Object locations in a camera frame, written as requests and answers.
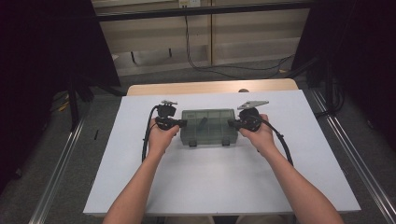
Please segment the white power socket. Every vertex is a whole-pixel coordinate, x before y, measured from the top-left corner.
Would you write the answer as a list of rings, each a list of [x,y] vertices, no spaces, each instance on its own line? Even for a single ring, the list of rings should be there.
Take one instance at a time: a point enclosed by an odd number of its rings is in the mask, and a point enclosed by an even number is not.
[[[178,0],[178,4],[180,8],[199,7],[201,0]]]

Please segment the person's right hand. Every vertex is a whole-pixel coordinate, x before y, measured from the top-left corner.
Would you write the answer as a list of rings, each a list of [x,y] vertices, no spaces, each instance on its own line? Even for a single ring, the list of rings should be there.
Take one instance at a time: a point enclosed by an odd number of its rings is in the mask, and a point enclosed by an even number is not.
[[[244,128],[241,128],[239,132],[250,141],[265,159],[270,154],[278,152],[273,137],[273,130],[265,123],[261,123],[260,129],[256,132],[251,132]]]

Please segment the person's right leg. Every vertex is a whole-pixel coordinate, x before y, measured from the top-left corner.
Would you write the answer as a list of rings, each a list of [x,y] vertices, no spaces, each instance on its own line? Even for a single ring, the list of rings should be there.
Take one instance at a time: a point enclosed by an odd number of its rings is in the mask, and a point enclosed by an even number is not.
[[[242,216],[236,220],[236,224],[289,224],[289,221],[279,215]]]

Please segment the black curtain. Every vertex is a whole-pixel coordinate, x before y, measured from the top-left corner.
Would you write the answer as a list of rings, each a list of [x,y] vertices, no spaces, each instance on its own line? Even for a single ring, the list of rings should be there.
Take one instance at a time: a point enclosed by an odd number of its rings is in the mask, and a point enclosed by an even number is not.
[[[0,193],[50,116],[53,96],[120,84],[92,0],[0,0]]]
[[[294,69],[329,65],[396,151],[396,0],[316,0]]]

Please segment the black metal stand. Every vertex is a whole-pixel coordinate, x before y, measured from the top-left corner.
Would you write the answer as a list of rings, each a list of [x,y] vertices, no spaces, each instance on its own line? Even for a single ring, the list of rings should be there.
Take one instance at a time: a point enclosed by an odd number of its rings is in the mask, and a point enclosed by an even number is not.
[[[79,123],[78,97],[83,102],[91,102],[93,93],[89,86],[90,82],[83,75],[71,75],[67,82],[67,93],[71,112],[71,132],[73,132]]]

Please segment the black horizontal bar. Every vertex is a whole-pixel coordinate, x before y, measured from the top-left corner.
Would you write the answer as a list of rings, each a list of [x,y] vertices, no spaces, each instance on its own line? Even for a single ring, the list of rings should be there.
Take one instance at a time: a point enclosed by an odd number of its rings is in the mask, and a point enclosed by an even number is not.
[[[314,7],[316,0],[300,0],[294,2],[263,3],[251,5],[216,6],[216,7],[187,7],[158,9],[149,11],[101,13],[94,17],[96,21],[131,21],[143,19],[159,19],[185,16],[216,15],[230,13],[244,13],[256,11],[275,11],[289,9],[305,9]]]

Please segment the person's left hand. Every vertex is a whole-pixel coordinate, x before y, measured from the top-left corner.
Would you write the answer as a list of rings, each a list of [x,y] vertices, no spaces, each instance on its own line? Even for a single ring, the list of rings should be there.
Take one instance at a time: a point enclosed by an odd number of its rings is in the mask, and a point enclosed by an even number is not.
[[[150,121],[150,132],[148,137],[148,159],[161,158],[165,150],[169,147],[174,136],[179,132],[179,127],[175,126],[167,131],[158,127],[155,119]]]

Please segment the person's leg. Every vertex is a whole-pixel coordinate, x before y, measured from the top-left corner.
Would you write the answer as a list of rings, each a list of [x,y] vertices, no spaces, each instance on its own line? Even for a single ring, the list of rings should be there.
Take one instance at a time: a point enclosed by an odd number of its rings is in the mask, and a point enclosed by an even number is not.
[[[214,224],[210,217],[167,217],[164,224]]]
[[[236,220],[236,224],[289,224],[289,221],[279,215],[242,216]]]

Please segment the white table board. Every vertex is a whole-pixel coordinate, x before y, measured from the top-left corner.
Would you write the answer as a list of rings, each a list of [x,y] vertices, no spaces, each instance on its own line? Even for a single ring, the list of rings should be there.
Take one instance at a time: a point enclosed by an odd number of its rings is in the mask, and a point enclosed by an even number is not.
[[[161,95],[126,96],[83,210],[103,216],[141,163],[152,107]],[[231,108],[259,101],[259,111],[284,135],[295,169],[339,212],[360,206],[320,129],[304,93],[262,91],[171,96],[177,111]],[[287,214],[290,205],[268,162],[245,137],[235,144],[190,148],[175,137],[158,167],[146,212],[150,216]]]

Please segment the aluminium floor rail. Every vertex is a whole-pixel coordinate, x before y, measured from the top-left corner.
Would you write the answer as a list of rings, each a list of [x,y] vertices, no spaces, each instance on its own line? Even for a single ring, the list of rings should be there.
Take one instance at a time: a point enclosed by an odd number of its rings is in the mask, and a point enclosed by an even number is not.
[[[80,118],[77,125],[75,126],[75,129],[68,135],[68,139],[65,143],[62,154],[56,163],[49,182],[45,187],[45,190],[41,195],[28,224],[45,224],[53,200],[55,199],[58,188],[60,187],[61,181],[63,179],[64,172],[83,129],[85,120],[85,117]]]
[[[339,120],[333,115],[327,115],[326,120],[343,147],[349,160],[353,164],[364,186],[373,198],[382,216],[388,224],[396,224],[396,208],[362,159],[361,154],[350,140]]]

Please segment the person's left leg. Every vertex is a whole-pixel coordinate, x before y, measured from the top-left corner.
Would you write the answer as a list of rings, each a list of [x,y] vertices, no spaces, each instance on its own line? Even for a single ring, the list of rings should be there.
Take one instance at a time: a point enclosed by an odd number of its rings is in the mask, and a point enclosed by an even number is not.
[[[167,217],[164,224],[214,224],[210,217]]]

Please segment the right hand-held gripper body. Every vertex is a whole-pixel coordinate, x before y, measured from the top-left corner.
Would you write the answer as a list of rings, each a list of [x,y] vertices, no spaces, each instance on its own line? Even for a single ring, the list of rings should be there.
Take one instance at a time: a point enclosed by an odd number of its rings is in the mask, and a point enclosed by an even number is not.
[[[243,128],[251,132],[257,132],[263,123],[268,124],[257,109],[257,106],[267,104],[268,101],[246,101],[238,106],[237,109],[240,110],[240,113],[239,119],[235,122],[235,129],[239,131]]]

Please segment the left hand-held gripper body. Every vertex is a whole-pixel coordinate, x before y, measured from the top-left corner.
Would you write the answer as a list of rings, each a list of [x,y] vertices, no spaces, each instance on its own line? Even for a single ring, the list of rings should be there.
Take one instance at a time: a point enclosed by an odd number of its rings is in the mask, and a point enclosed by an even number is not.
[[[158,116],[155,118],[155,122],[160,129],[167,131],[180,125],[180,120],[173,119],[177,111],[175,104],[175,102],[163,100],[162,103],[157,106]]]

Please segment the light wooden table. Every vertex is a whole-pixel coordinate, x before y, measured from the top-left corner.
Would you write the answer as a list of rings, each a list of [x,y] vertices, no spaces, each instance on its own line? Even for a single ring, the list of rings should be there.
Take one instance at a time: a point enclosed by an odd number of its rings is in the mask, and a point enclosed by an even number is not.
[[[280,78],[133,85],[128,89],[127,95],[223,93],[239,92],[240,90],[249,92],[294,91],[297,89],[298,86],[293,79]]]

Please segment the grey transparent compartment box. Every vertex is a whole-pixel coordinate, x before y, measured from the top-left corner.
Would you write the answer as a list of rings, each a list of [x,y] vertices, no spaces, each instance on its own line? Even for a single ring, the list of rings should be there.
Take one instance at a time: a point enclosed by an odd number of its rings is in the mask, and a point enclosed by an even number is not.
[[[237,130],[227,123],[228,119],[235,119],[232,109],[183,110],[182,118],[188,121],[187,126],[182,128],[180,133],[184,146],[222,145],[227,147],[236,143]],[[208,119],[205,129],[197,131],[202,118]]]

